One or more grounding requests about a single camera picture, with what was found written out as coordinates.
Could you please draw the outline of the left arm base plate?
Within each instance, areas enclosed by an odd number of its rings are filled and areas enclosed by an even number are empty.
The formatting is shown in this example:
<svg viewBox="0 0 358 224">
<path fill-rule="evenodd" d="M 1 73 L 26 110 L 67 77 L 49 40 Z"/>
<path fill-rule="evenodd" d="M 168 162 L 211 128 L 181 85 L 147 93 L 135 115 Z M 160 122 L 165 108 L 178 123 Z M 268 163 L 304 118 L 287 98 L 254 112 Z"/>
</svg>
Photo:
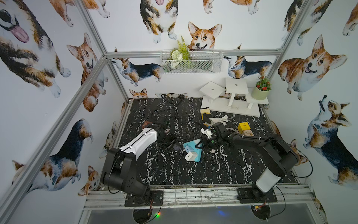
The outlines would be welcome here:
<svg viewBox="0 0 358 224">
<path fill-rule="evenodd" d="M 143 197 L 127 194 L 125 198 L 125 207 L 146 207 L 161 206 L 163 204 L 164 191 L 150 190 Z"/>
</svg>

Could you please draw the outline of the light blue plug adapter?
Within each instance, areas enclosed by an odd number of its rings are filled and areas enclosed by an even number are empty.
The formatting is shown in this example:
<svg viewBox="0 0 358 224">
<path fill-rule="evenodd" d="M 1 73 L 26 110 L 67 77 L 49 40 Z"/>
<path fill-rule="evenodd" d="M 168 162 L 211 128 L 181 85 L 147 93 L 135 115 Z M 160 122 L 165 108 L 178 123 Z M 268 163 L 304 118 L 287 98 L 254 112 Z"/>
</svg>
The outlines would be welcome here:
<svg viewBox="0 0 358 224">
<path fill-rule="evenodd" d="M 189 153 L 189 152 L 192 152 L 193 149 L 192 149 L 190 146 L 186 146 L 186 147 L 185 147 L 185 151 L 186 151 L 187 153 Z"/>
</svg>

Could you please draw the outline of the beige cube socket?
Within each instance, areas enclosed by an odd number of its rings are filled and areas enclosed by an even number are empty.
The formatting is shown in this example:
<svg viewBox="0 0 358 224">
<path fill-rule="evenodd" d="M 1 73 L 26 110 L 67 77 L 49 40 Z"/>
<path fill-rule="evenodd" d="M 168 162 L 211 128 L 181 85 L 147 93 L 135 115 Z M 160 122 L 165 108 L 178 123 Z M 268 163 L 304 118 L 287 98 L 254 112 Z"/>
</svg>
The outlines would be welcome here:
<svg viewBox="0 0 358 224">
<path fill-rule="evenodd" d="M 255 136 L 254 134 L 253 134 L 253 132 L 252 132 L 252 130 L 243 130 L 242 132 L 241 132 L 241 134 L 242 135 L 245 135 L 245 136 Z"/>
</svg>

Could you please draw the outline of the yellow cube socket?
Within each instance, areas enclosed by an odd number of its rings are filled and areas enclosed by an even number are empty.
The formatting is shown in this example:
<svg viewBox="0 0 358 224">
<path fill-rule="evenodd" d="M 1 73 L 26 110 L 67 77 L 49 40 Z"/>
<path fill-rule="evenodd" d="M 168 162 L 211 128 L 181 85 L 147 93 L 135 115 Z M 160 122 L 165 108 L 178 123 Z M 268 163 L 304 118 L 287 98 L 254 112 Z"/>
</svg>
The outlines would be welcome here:
<svg viewBox="0 0 358 224">
<path fill-rule="evenodd" d="M 239 133 L 243 133 L 244 131 L 251 130 L 248 122 L 239 123 L 237 129 L 238 129 Z"/>
</svg>

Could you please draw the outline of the teal triangular power strip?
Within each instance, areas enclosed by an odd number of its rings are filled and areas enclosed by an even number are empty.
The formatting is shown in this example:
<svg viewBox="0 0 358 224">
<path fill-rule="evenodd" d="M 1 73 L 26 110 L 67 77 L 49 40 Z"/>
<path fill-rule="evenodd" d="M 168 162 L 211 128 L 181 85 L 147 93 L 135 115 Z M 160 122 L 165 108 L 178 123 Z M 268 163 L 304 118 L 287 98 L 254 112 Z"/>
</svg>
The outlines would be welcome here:
<svg viewBox="0 0 358 224">
<path fill-rule="evenodd" d="M 193 149 L 193 151 L 197 153 L 198 156 L 197 156 L 197 158 L 195 159 L 194 162 L 200 162 L 201 153 L 202 153 L 202 140 L 197 139 L 197 140 L 194 140 L 194 141 L 186 142 L 186 143 L 183 144 L 184 149 L 185 149 L 186 146 L 190 146 Z"/>
</svg>

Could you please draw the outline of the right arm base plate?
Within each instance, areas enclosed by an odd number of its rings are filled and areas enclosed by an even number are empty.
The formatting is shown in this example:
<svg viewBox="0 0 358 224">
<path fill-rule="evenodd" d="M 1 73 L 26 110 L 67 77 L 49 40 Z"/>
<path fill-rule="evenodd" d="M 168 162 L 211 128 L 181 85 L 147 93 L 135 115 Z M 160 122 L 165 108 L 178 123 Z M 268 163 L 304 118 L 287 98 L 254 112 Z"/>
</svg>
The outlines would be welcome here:
<svg viewBox="0 0 358 224">
<path fill-rule="evenodd" d="M 237 200 L 240 203 L 276 203 L 276 194 L 271 188 L 268 192 L 262 193 L 256 187 L 237 188 Z"/>
</svg>

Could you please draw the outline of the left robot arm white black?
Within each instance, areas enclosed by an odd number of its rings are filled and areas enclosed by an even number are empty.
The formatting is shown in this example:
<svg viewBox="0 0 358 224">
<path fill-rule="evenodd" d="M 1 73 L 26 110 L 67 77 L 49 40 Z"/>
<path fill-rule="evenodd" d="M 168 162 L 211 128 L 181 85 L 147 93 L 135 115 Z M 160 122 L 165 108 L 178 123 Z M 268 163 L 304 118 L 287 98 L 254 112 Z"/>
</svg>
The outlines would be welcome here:
<svg viewBox="0 0 358 224">
<path fill-rule="evenodd" d="M 102 184 L 147 201 L 151 194 L 150 187 L 137 178 L 137 160 L 155 142 L 164 145 L 166 149 L 179 147 L 175 137 L 169 134 L 168 125 L 169 121 L 147 121 L 142 132 L 132 141 L 120 148 L 110 149 L 103 166 Z"/>
</svg>

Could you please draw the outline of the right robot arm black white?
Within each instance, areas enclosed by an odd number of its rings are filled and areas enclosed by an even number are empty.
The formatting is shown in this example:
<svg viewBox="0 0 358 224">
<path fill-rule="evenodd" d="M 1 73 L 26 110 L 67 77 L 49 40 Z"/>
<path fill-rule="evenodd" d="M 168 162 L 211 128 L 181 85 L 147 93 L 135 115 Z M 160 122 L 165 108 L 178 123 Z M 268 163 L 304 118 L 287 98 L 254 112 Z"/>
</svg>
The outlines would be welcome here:
<svg viewBox="0 0 358 224">
<path fill-rule="evenodd" d="M 269 137 L 246 136 L 234 133 L 222 123 L 210 125 L 202 122 L 201 132 L 205 135 L 201 149 L 227 145 L 232 149 L 246 149 L 261 156 L 266 169 L 251 188 L 252 198 L 262 200 L 267 193 L 298 163 L 299 157 L 291 146 L 274 134 Z"/>
</svg>

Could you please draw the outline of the white square plug adapter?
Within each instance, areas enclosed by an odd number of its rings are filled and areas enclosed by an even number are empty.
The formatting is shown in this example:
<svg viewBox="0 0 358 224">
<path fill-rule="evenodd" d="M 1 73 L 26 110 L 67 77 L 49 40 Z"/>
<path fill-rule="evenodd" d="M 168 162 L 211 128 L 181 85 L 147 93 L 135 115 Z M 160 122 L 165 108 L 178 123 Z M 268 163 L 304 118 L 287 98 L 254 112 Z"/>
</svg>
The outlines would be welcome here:
<svg viewBox="0 0 358 224">
<path fill-rule="evenodd" d="M 195 161 L 195 159 L 197 158 L 197 153 L 194 151 L 189 151 L 187 153 L 187 155 L 185 156 L 185 160 L 186 161 Z"/>
</svg>

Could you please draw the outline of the dark red cube plug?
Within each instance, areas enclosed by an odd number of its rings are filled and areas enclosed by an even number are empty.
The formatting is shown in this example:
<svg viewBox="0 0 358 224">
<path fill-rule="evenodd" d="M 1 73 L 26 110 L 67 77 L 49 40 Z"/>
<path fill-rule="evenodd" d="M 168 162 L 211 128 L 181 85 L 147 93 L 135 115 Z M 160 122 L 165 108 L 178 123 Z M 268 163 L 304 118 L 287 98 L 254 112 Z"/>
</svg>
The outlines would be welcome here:
<svg viewBox="0 0 358 224">
<path fill-rule="evenodd" d="M 145 128 L 151 128 L 152 127 L 152 122 L 150 122 L 150 121 L 145 121 L 143 124 L 142 124 L 142 129 L 145 129 Z"/>
</svg>

